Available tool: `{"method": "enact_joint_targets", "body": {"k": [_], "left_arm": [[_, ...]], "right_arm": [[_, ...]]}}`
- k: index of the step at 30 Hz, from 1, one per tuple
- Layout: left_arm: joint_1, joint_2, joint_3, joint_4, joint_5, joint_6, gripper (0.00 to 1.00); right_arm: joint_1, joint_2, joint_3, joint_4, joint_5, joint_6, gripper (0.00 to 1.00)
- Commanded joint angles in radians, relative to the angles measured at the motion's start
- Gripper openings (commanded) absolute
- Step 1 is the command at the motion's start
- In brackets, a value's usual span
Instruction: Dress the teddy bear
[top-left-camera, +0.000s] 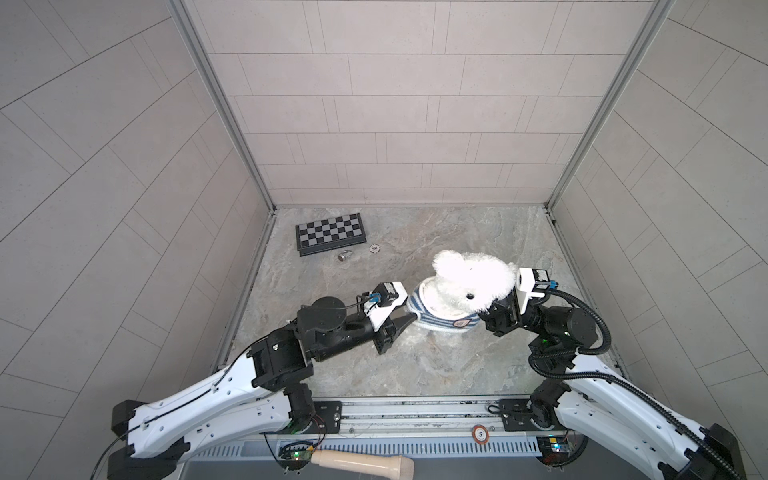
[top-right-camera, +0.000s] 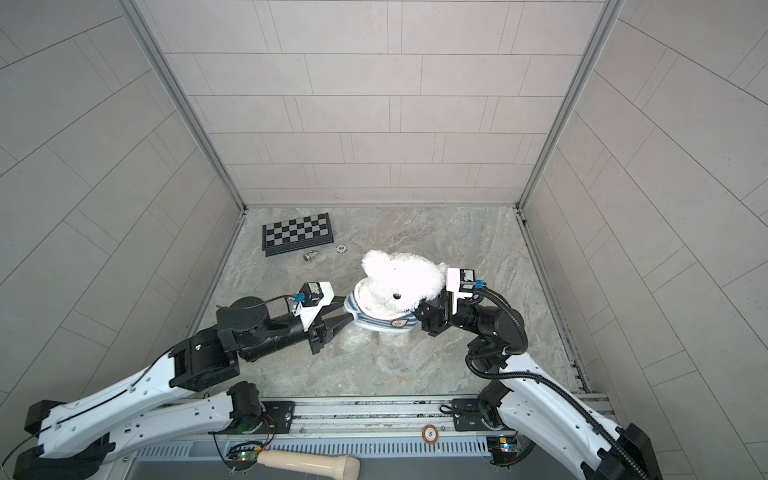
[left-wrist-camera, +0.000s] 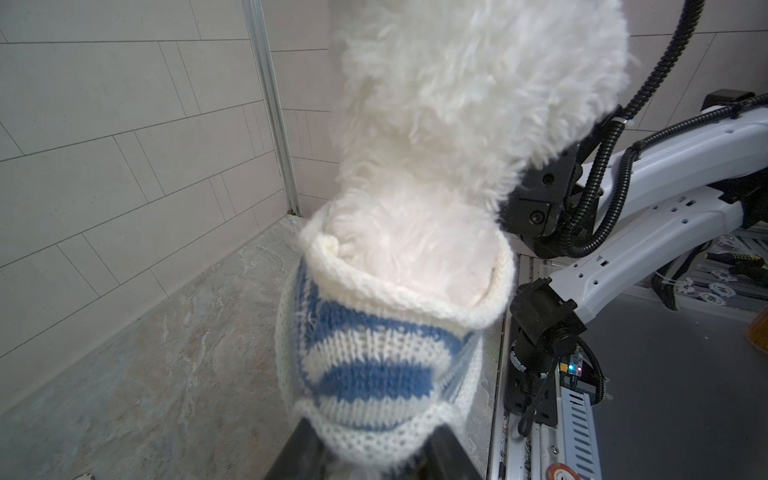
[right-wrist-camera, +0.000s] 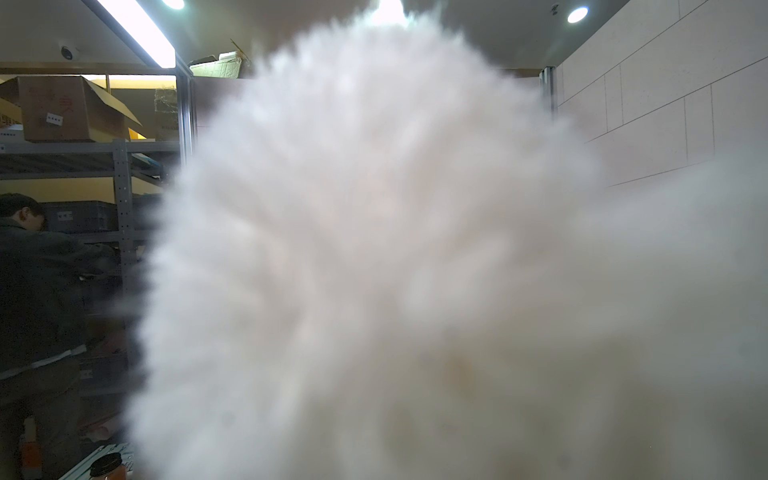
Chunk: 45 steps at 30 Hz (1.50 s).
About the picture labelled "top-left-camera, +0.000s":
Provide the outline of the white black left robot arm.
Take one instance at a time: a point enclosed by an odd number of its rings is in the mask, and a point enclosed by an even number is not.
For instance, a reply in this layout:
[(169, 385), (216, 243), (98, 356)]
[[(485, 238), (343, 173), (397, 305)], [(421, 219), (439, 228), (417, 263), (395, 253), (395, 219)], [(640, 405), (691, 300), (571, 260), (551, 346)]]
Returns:
[(341, 405), (317, 403), (305, 379), (314, 365), (371, 342), (385, 353), (417, 320), (404, 293), (384, 285), (347, 306), (323, 297), (295, 319), (256, 340), (233, 363), (165, 399), (126, 400), (112, 412), (125, 445), (110, 454), (110, 479), (165, 479), (197, 453), (249, 434), (309, 434), (339, 430)]

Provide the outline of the white plush teddy bear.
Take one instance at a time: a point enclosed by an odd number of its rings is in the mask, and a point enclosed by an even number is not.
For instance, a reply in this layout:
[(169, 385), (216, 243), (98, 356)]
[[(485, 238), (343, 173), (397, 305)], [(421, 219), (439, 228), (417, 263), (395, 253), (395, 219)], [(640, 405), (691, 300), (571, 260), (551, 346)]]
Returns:
[(506, 297), (518, 275), (514, 263), (484, 253), (443, 250), (435, 255), (432, 266), (443, 301), (477, 314)]

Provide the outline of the blue white striped knit sweater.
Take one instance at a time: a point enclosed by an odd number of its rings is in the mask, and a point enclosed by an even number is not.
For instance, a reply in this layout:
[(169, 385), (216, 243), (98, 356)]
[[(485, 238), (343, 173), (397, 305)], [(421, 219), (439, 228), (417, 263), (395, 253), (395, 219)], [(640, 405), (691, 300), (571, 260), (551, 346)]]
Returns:
[(409, 296), (406, 306), (417, 316), (417, 325), (437, 332), (463, 333), (480, 322), (476, 312), (449, 306), (443, 301), (436, 276), (423, 280)]

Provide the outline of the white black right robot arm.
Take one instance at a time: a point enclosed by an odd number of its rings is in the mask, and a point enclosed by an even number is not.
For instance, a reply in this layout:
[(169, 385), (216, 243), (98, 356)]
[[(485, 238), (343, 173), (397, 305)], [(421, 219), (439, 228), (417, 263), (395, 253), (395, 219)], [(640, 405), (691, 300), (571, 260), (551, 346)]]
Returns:
[(533, 422), (557, 423), (600, 444), (650, 479), (743, 479), (735, 435), (714, 423), (704, 427), (674, 412), (601, 359), (611, 334), (600, 315), (561, 290), (521, 307), (515, 293), (481, 312), (487, 330), (503, 336), (517, 328), (535, 333), (528, 363), (543, 383), (530, 397)]

